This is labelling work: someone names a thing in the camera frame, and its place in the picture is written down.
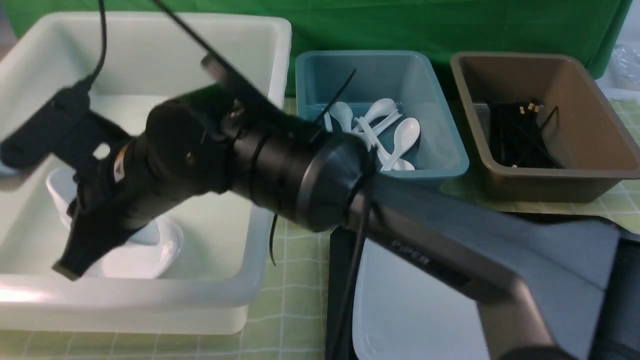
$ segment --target brown plastic bin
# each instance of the brown plastic bin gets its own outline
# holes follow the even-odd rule
[[[576,59],[550,54],[467,52],[455,54],[451,67],[484,165],[484,187],[490,197],[590,202],[623,179],[640,179],[638,146]],[[551,109],[559,108],[542,137],[562,169],[505,167],[491,155],[488,116],[478,103],[531,99],[545,105],[538,116],[539,125]]]

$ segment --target green backdrop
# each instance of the green backdrop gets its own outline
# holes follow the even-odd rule
[[[433,62],[447,95],[457,94],[449,57],[462,50],[561,53],[599,78],[632,0],[165,0],[181,12],[283,17],[295,56],[325,49],[410,49]],[[108,10],[153,11],[149,0],[106,0]],[[18,36],[58,11],[97,10],[96,0],[4,0]]]

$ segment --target white tray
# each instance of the white tray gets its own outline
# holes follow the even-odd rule
[[[489,360],[476,303],[367,240],[353,303],[360,360]]]
[[[278,107],[284,103],[291,25],[283,19],[182,14]],[[0,136],[61,86],[92,71],[100,51],[97,13],[41,19],[0,63]],[[211,83],[204,52],[160,13],[108,13],[108,55],[92,108],[130,133],[157,103]],[[0,329],[231,334],[262,286],[271,214],[228,193],[168,213],[185,246],[162,279],[83,278],[51,270],[65,245],[45,188],[61,163],[47,160],[20,188],[0,192]]]

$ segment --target spoon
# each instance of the spoon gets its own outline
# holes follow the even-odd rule
[[[339,101],[333,104],[329,110],[331,116],[338,120],[343,133],[351,132],[351,121],[353,119],[353,110],[346,103]]]
[[[324,128],[330,133],[333,132],[333,125],[331,124],[331,116],[329,113],[324,113]]]
[[[364,133],[366,134],[367,138],[369,139],[369,143],[374,144],[376,146],[378,146],[378,151],[377,151],[377,155],[378,155],[378,159],[380,160],[380,163],[382,164],[386,164],[387,161],[389,160],[389,158],[391,158],[391,154],[389,154],[384,146],[382,146],[382,143],[380,143],[380,140],[378,139],[378,137],[373,133],[373,130],[371,129],[371,126],[365,122],[364,118],[362,117],[357,117],[356,121],[358,122],[358,124],[360,124],[362,126],[362,129],[364,130]],[[397,160],[396,162],[394,162],[392,164],[392,167],[394,170],[415,170],[415,168],[413,167],[413,165],[405,160]]]
[[[396,102],[392,99],[380,99],[373,104],[369,108],[369,111],[364,115],[364,120],[367,124],[371,124],[373,120],[376,120],[379,117],[389,116],[393,114],[397,110]],[[362,126],[356,126],[354,131],[359,131],[362,129]]]
[[[400,114],[397,110],[394,111],[393,114],[387,116],[384,120],[378,123],[378,125],[373,127],[373,133],[376,136],[379,136],[384,130],[386,130],[389,126],[391,126],[391,124],[395,123],[401,117],[402,114]]]
[[[399,161],[400,156],[404,155],[420,137],[420,123],[413,117],[404,119],[400,125],[396,128],[394,133],[394,153],[389,160],[382,166],[381,171],[391,170],[395,166],[396,161]]]

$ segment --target blue plastic bin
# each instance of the blue plastic bin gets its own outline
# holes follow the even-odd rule
[[[439,188],[445,180],[467,171],[467,152],[433,67],[414,51],[311,51],[300,55],[296,60],[298,116],[315,119],[353,69],[356,75],[339,101],[349,104],[354,116],[364,116],[373,102],[385,97],[393,99],[404,115],[380,135],[389,153],[400,121],[414,117],[420,122],[419,143],[403,156],[416,170],[386,173]],[[335,122],[333,127],[339,129]]]

